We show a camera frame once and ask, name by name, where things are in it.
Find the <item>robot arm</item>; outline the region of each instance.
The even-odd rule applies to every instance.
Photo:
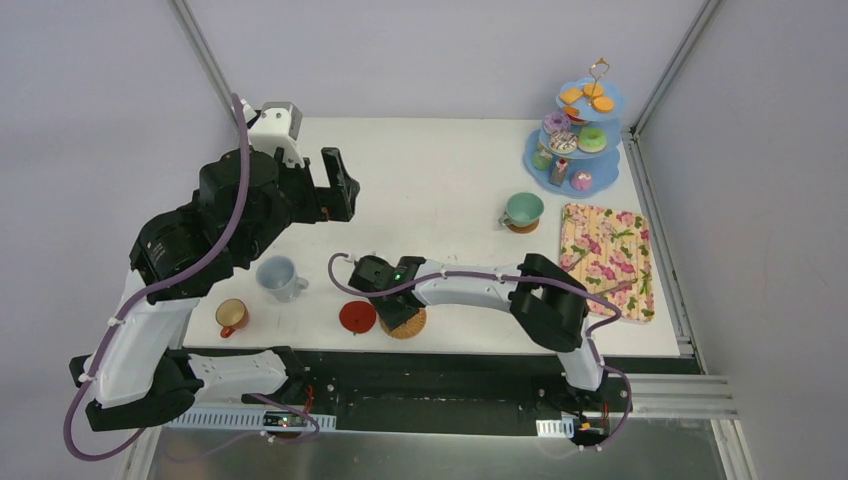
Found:
[[[451,275],[458,272],[462,275]],[[430,305],[472,305],[510,313],[534,342],[557,352],[571,386],[597,390],[603,369],[586,341],[586,299],[551,285],[504,282],[499,281],[500,277],[544,277],[585,290],[538,254],[528,254],[521,263],[499,267],[447,265],[422,257],[402,257],[393,267],[369,255],[357,262],[348,285],[362,292],[382,292],[411,284],[391,295],[369,298],[390,330]]]
[[[254,148],[238,226],[227,247],[199,273],[148,295],[120,322],[110,320],[117,328],[91,379],[94,400],[86,407],[95,431],[161,425],[196,399],[271,393],[287,381],[286,365],[270,350],[216,358],[184,353],[189,315],[214,283],[232,276],[235,267],[248,268],[292,223],[350,221],[359,183],[348,175],[339,151],[324,148],[331,185],[315,187],[309,159],[295,143],[301,116],[294,105],[269,103],[247,117]],[[201,168],[200,186],[189,203],[142,227],[130,253],[122,303],[206,255],[232,216],[239,174],[239,150],[224,154]],[[78,388],[90,362],[89,356],[71,361]]]

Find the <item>teal cup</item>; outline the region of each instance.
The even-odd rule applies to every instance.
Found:
[[[504,227],[524,228],[534,223],[545,211],[545,204],[530,192],[516,193],[506,202],[506,211],[498,219]]]

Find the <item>white cup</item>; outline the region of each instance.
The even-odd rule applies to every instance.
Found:
[[[289,257],[271,257],[256,270],[256,282],[280,302],[291,302],[306,290],[309,281],[297,276]]]

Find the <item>white table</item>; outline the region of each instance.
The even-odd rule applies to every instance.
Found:
[[[327,185],[320,155],[325,146],[341,149],[348,172],[362,191],[350,223],[294,224],[286,229],[250,271],[216,284],[195,308],[185,345],[192,347],[271,347],[377,352],[453,352],[538,354],[509,314],[482,308],[440,305],[427,308],[427,326],[416,337],[395,340],[379,326],[353,335],[338,319],[341,307],[358,298],[337,290],[326,273],[335,252],[365,255],[376,251],[395,264],[416,255],[452,264],[503,265],[526,253],[558,262],[562,206],[567,197],[539,187],[521,161],[527,135],[538,121],[437,119],[303,120],[298,143],[312,159],[316,184]],[[630,169],[621,149],[616,183],[584,204],[641,211]],[[506,199],[531,191],[545,202],[535,232],[502,229],[497,218]],[[310,281],[301,297],[287,304],[271,299],[254,273],[266,258],[291,257],[298,274]],[[352,265],[336,263],[347,283]],[[661,282],[654,276],[656,316],[647,325],[617,322],[597,332],[607,355],[678,356],[674,328]],[[228,339],[219,335],[214,314],[228,298],[239,298],[250,312],[247,328]],[[590,316],[592,321],[598,318]]]

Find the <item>brown saucer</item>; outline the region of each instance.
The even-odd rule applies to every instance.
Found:
[[[515,225],[507,225],[507,227],[515,233],[530,233],[533,230],[536,230],[536,227],[538,227],[538,226],[539,226],[538,220],[531,223],[530,225],[527,225],[526,227],[516,227]]]
[[[389,330],[389,327],[386,326],[386,323],[383,322],[383,319],[380,319],[380,328],[386,332],[386,335],[396,338],[398,340],[406,340],[408,338],[412,338],[419,333],[421,330],[424,330],[424,325],[427,323],[427,311],[423,308],[418,310],[418,313],[412,316],[409,320],[404,322],[403,325],[399,326],[394,330]]]

